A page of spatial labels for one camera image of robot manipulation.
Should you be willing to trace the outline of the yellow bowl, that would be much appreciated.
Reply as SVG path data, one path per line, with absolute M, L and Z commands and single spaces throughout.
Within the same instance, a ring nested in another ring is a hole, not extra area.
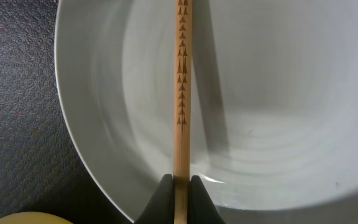
M 49 213 L 20 212 L 0 218 L 0 224 L 72 224 L 72 222 Z

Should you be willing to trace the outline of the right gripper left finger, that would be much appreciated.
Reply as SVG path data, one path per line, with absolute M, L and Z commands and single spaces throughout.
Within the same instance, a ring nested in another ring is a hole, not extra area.
M 173 177 L 171 174 L 165 174 L 134 224 L 173 224 L 174 195 Z

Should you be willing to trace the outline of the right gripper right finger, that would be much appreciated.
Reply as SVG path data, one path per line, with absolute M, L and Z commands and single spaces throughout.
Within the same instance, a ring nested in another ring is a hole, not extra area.
M 189 184 L 188 224 L 225 224 L 198 175 Z

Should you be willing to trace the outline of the wooden chopstick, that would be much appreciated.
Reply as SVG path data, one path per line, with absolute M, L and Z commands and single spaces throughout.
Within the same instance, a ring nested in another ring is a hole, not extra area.
M 174 218 L 188 222 L 190 181 L 192 1 L 175 0 Z

